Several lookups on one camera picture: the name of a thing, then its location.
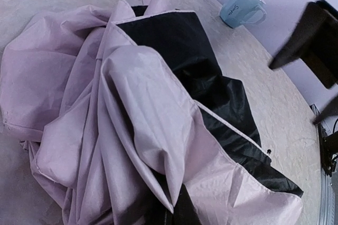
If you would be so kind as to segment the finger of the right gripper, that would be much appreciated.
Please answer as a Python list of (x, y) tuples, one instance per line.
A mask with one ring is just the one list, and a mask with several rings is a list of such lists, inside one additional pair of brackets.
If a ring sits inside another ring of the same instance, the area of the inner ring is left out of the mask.
[(291, 36), (268, 66), (276, 70), (298, 59), (325, 88), (337, 84), (337, 10), (325, 0), (308, 2)]

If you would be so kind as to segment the pink folding umbrella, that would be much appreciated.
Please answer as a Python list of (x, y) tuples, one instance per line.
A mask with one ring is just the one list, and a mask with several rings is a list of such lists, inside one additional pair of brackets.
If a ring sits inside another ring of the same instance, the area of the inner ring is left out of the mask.
[(4, 50), (1, 112), (64, 224), (295, 224), (302, 211), (242, 82), (170, 0), (34, 16)]

